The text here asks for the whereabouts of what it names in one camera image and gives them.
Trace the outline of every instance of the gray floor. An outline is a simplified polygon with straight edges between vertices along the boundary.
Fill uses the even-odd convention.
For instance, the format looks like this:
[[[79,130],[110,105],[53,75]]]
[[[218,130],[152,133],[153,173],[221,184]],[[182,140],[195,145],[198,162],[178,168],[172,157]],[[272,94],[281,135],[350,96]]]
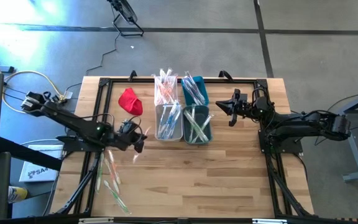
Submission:
[[[251,0],[131,0],[139,24],[163,28],[257,29]],[[266,29],[358,30],[356,0],[260,0]],[[111,27],[113,16],[104,0],[4,1],[0,23]],[[47,74],[64,89],[97,66],[114,47],[115,32],[31,32],[0,25],[0,65]],[[358,35],[267,35],[274,77],[284,78],[295,111],[327,109],[358,93]],[[266,77],[259,34],[146,33],[119,38],[117,52],[89,75],[139,75],[171,66],[182,73],[216,76],[222,69],[234,77]],[[42,77],[12,79],[18,90],[52,91]],[[16,108],[20,101],[8,99]],[[68,109],[73,110],[75,102]],[[358,124],[358,116],[351,116]],[[19,114],[2,106],[0,136],[15,142],[54,138],[63,127],[46,118]],[[355,172],[347,142],[302,140],[315,213],[322,217],[358,217],[358,181],[345,184],[342,174]],[[20,170],[20,161],[12,163]],[[39,215],[47,197],[14,207],[15,217]]]

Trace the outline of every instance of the red cloth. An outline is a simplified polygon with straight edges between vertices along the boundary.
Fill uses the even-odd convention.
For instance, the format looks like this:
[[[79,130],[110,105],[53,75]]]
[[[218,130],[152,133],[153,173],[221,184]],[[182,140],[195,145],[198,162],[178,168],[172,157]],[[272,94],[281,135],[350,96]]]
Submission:
[[[137,98],[132,88],[125,89],[118,99],[118,104],[130,114],[139,116],[143,113],[142,102]]]

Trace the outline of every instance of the black metal frame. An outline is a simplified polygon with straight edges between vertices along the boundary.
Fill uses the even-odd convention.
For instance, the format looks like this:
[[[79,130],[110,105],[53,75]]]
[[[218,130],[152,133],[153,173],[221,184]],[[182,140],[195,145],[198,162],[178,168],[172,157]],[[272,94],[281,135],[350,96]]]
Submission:
[[[101,94],[102,94],[102,90],[104,86],[108,86],[108,92],[107,92],[107,97],[106,97],[106,101],[105,101],[105,107],[104,107],[104,111],[103,113],[108,113],[109,111],[109,102],[111,99],[111,92],[112,92],[112,86],[114,85],[114,83],[153,83],[154,79],[152,78],[141,78],[141,77],[137,77],[134,78],[134,76],[136,75],[135,71],[132,71],[131,75],[129,78],[126,77],[122,77],[122,78],[100,78],[99,81],[99,88],[98,88],[98,93],[96,95],[96,103],[95,103],[95,107],[94,107],[94,111],[93,114],[97,114],[99,111],[99,107],[100,107],[100,102],[101,102]],[[205,83],[227,83],[227,84],[251,84],[254,86],[254,89],[256,88],[260,88],[263,87],[266,89],[266,93],[269,94],[269,89],[267,86],[267,80],[266,79],[240,79],[240,80],[234,80],[230,74],[228,74],[225,71],[221,71],[218,75],[218,77],[222,78],[222,77],[226,77],[226,79],[215,79],[215,78],[205,78],[204,82]],[[85,158],[84,158],[84,164],[83,164],[83,169],[81,172],[81,180],[83,180],[83,175],[84,175],[84,171],[87,170],[88,166],[89,166],[89,156],[90,156],[90,152],[86,152]],[[272,157],[269,153],[265,153],[265,158],[266,158],[266,164],[267,164],[267,169],[270,169],[269,164],[272,163]],[[287,191],[287,185],[286,185],[286,181],[285,181],[285,173],[284,173],[284,168],[283,168],[283,162],[282,162],[282,157],[280,153],[275,153],[275,158],[276,158],[276,162],[277,162],[277,174],[279,176],[279,178],[282,180],[282,183],[278,183],[280,187],[284,187],[286,188]],[[269,185],[270,185],[270,193],[272,195],[272,203],[273,203],[273,210],[274,210],[274,214],[275,217],[277,217],[278,215],[282,215],[283,213],[280,211],[280,207],[278,205],[278,196],[277,196],[277,190],[275,187],[275,180],[277,179],[277,177],[274,176],[275,171],[271,171],[268,172],[268,179],[269,179]],[[94,175],[92,181],[91,181],[91,185],[89,188],[89,194],[88,194],[88,203],[85,209],[85,212],[87,214],[90,215],[91,213],[91,209],[92,209],[92,201],[93,201],[93,196],[94,196],[94,185],[96,183],[96,176]],[[79,196],[77,202],[76,202],[76,207],[74,210],[74,213],[79,213],[79,208],[81,206],[81,196]],[[291,215],[291,206],[290,206],[290,201],[288,201],[288,199],[286,197],[284,197],[284,205],[285,205],[285,214],[287,215]]]
[[[104,106],[104,113],[108,113],[109,105],[111,100],[111,93],[112,93],[112,86],[114,83],[153,83],[154,79],[152,78],[141,78],[137,77],[134,78],[136,72],[132,72],[129,78],[120,77],[120,78],[100,78],[99,80],[99,88],[98,93],[96,95],[96,102],[94,106],[93,114],[98,114],[100,109],[100,102],[101,96],[104,87],[107,87],[107,96],[105,99],[105,106]],[[225,72],[221,71],[219,73],[219,77],[226,77],[226,78],[205,78],[205,83],[227,83],[227,84],[251,84],[254,86],[254,89],[263,87],[265,88],[266,94],[269,95],[269,89],[267,86],[267,79],[238,79],[234,80],[230,77],[230,75]],[[256,97],[260,97],[259,91],[256,92]],[[67,204],[62,208],[64,211],[63,213],[49,215],[47,217],[31,217],[31,218],[21,218],[21,219],[12,219],[12,220],[0,220],[0,223],[78,223],[78,219],[81,218],[89,218],[91,217],[91,211],[93,206],[93,199],[94,199],[94,190],[96,184],[96,169],[100,152],[97,152],[95,155],[95,159],[92,165],[92,168],[88,170],[89,161],[92,152],[86,152],[84,157],[84,163],[81,171],[81,182],[80,186],[76,189],[71,199],[67,202]],[[265,160],[266,160],[266,167],[268,170],[268,180],[270,186],[270,193],[272,196],[272,205],[273,205],[273,212],[275,218],[269,219],[273,222],[269,223],[353,223],[344,220],[333,220],[328,218],[319,218],[314,215],[310,215],[303,207],[296,201],[296,198],[292,195],[291,191],[288,189],[287,184],[285,182],[285,173],[283,168],[282,157],[279,152],[275,153],[275,161],[277,169],[274,167],[272,162],[272,154],[270,151],[265,150]],[[81,201],[82,201],[82,191],[88,181],[91,179],[89,185],[89,194],[87,198],[86,208],[83,213],[80,213]],[[282,213],[278,204],[278,196],[275,183],[281,188],[283,195],[284,195],[284,206],[285,206],[285,213]],[[68,212],[70,211],[71,207],[75,203],[75,209],[73,214],[69,215]],[[299,216],[294,216],[291,213],[291,208],[297,212]],[[184,224],[184,223],[265,223],[262,220],[256,220],[252,218],[162,218],[162,217],[114,217],[114,218],[103,218],[109,222],[121,222],[121,223],[131,223],[131,222],[160,222],[167,220],[173,220],[177,224]]]

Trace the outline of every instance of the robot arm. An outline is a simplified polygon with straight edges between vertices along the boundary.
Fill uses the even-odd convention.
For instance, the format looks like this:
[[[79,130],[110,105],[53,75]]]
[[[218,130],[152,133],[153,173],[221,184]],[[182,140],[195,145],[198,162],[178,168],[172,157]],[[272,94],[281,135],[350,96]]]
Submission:
[[[107,146],[116,147],[125,151],[128,146],[134,145],[140,153],[143,150],[144,140],[147,138],[135,130],[139,127],[132,121],[125,121],[115,132],[109,123],[96,120],[87,121],[67,110],[50,99],[50,93],[43,95],[29,92],[22,103],[22,109],[33,116],[46,116],[59,124],[71,129],[77,136],[59,136],[57,139],[65,143],[66,151],[100,152]]]
[[[287,138],[324,136],[334,141],[343,141],[350,136],[350,121],[344,115],[316,110],[301,114],[278,114],[274,103],[266,96],[261,96],[251,103],[247,95],[235,89],[230,100],[217,101],[216,104],[231,115],[229,126],[237,121],[237,115],[260,121],[265,127],[265,138],[279,143]]]

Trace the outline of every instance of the teal plastic bin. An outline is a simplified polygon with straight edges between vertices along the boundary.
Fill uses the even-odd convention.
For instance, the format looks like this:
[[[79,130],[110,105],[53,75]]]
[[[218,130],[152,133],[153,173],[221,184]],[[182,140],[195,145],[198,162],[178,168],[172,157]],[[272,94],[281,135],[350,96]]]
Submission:
[[[191,114],[191,109],[192,109],[192,106],[186,106],[182,112],[182,114],[183,114],[183,137],[184,137],[185,141],[188,144],[207,144],[207,143],[211,142],[213,140],[212,131],[211,131],[211,122],[209,122],[208,125],[204,129],[204,134],[209,139],[208,142],[203,142],[200,138],[198,138],[195,143],[191,143],[189,141],[190,132],[191,132],[190,131],[191,124],[187,120],[187,117],[184,115],[184,112],[185,112],[185,110],[187,110]],[[203,125],[203,123],[205,122],[208,115],[209,115],[209,108],[207,106],[197,105],[195,107],[195,121],[197,122],[197,124],[200,127]],[[196,136],[197,136],[197,133],[193,130],[193,138],[195,138]]]
[[[198,77],[193,77],[193,80],[197,84],[198,89],[200,90],[201,94],[205,98],[205,105],[208,105],[209,99],[208,99],[208,94],[207,94],[206,88],[205,88],[204,78],[201,76],[198,76]],[[180,82],[181,82],[181,87],[183,88],[183,94],[185,96],[186,106],[195,104],[193,97],[191,97],[191,95],[185,90],[185,87],[183,87],[183,80],[181,80]]]

